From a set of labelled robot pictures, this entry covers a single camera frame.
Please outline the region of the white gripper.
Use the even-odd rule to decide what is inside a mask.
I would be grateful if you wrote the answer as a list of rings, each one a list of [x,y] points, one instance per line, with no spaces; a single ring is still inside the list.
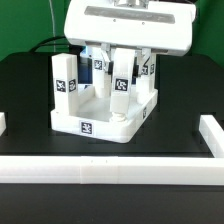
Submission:
[[[137,49],[133,76],[140,77],[151,56],[182,56],[192,44],[196,6],[135,0],[71,0],[64,34],[73,45],[101,45],[104,70],[111,73],[111,48]]]

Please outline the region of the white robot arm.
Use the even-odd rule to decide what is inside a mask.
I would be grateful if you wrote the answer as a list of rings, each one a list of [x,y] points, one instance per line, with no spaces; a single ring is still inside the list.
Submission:
[[[196,6],[169,0],[71,0],[64,34],[72,45],[99,47],[113,74],[141,69],[153,53],[183,56],[192,45]],[[111,60],[110,50],[115,51]]]

